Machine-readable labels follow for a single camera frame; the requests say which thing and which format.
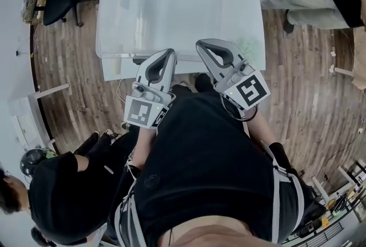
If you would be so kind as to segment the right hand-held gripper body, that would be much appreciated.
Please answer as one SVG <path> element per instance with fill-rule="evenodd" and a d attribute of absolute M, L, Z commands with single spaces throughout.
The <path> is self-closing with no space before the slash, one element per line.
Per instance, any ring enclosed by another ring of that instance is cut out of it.
<path fill-rule="evenodd" d="M 240 110 L 249 110 L 270 96 L 261 71 L 251 67 L 247 60 L 231 67 L 214 89 Z"/>

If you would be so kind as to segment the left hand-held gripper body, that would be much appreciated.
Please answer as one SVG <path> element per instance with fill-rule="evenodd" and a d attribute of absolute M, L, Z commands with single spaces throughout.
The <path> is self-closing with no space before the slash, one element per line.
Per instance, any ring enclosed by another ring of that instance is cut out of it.
<path fill-rule="evenodd" d="M 133 82 L 131 95 L 126 96 L 124 121 L 146 129 L 157 129 L 176 95 Z"/>

